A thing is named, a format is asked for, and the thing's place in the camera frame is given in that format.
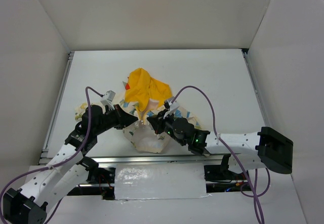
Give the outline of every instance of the crumpled fabric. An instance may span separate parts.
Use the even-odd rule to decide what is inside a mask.
[[[143,68],[130,73],[128,87],[125,102],[138,102],[138,110],[141,112],[145,111],[150,99],[158,101],[160,107],[166,99],[172,97],[169,85],[152,78]]]
[[[165,109],[164,105],[160,107],[156,106],[155,109],[150,109],[146,112],[140,112],[138,110],[138,102],[128,103],[125,101],[125,93],[116,94],[112,103],[119,104],[125,112],[138,118],[138,121],[123,129],[124,136],[132,143],[132,145],[141,152],[161,153],[169,143],[171,137],[166,133],[156,135],[153,127],[148,122],[147,117],[157,115],[161,110]],[[105,112],[105,108],[100,102],[92,103],[92,105],[99,105],[102,107],[103,112]],[[153,107],[154,105],[157,105],[157,103],[155,101],[150,101],[148,102],[148,105]],[[75,108],[76,121],[81,121],[86,107],[87,103],[83,103]],[[195,128],[203,129],[198,118],[181,106],[174,113],[174,117],[186,118],[189,123],[195,126]]]

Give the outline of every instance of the white wall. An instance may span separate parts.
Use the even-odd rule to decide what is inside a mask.
[[[271,125],[294,141],[293,179],[308,223],[324,212],[324,1],[271,0],[248,58]]]
[[[0,0],[0,188],[36,164],[67,62],[37,0]]]
[[[40,0],[72,50],[248,48],[269,0]]]

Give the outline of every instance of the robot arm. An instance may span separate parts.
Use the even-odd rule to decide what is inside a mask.
[[[195,155],[225,155],[222,164],[235,173],[241,173],[241,168],[234,157],[226,155],[230,152],[220,142],[220,137],[239,154],[246,170],[269,168],[277,173],[292,173],[293,142],[274,129],[262,127],[260,132],[216,136],[213,132],[195,129],[185,118],[175,118],[173,112],[179,105],[171,101],[172,98],[165,102],[165,110],[147,118],[156,134],[166,132],[180,145],[188,145],[188,150]]]
[[[92,105],[91,112],[89,119],[86,109],[82,121],[75,126],[61,150],[48,164],[48,170],[39,172],[19,190],[11,188],[5,193],[4,216],[11,223],[43,224],[52,207],[76,185],[84,181],[98,182],[97,179],[106,170],[100,169],[97,162],[85,156],[97,143],[97,136],[113,127],[123,129],[138,120],[124,112],[119,105],[114,105],[113,108],[106,105],[105,113],[100,106]],[[53,167],[70,158],[79,149],[85,139],[89,120],[90,135],[84,148],[70,161]]]
[[[5,218],[11,223],[43,224],[52,207],[66,196],[70,190],[85,181],[97,183],[100,175],[107,170],[98,167],[98,163],[86,157],[86,154],[97,143],[97,136],[110,128],[123,129],[137,117],[124,112],[119,105],[112,105],[113,92],[104,95],[102,102],[106,107],[103,113],[100,106],[92,105],[92,116],[89,119],[88,109],[82,121],[75,126],[61,150],[48,164],[49,169],[38,173],[19,190],[9,189],[4,195]],[[241,173],[236,160],[228,154],[228,150],[219,141],[228,143],[246,169],[267,167],[278,173],[292,172],[293,143],[283,135],[269,127],[261,132],[249,134],[220,134],[216,136],[207,130],[195,129],[185,118],[175,118],[177,103],[165,103],[166,109],[158,115],[148,117],[156,134],[166,132],[171,138],[185,146],[195,155],[224,155],[222,166],[228,170]],[[59,167],[53,165],[70,158],[82,145],[91,120],[90,135],[84,148],[70,161]]]

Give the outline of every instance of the yellow cloth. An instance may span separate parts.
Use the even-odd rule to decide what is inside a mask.
[[[131,72],[128,85],[130,89],[126,90],[125,102],[138,102],[141,112],[146,109],[149,99],[158,100],[160,107],[172,97],[169,85],[152,78],[143,68]]]

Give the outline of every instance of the white table surface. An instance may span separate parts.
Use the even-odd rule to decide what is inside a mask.
[[[251,79],[241,50],[150,50],[75,52],[49,138],[48,157],[53,157],[73,131],[74,108],[86,102],[85,87],[101,93],[122,92],[122,81],[142,67],[150,75],[170,85],[175,95],[182,87],[194,85],[211,99],[216,111],[218,132],[259,131],[264,125]],[[90,93],[92,102],[100,99]],[[212,114],[202,95],[185,90],[180,105],[199,117],[205,129],[212,130]],[[139,153],[122,131],[111,129],[98,137],[90,157],[154,156]],[[187,147],[171,141],[160,155],[191,155]]]

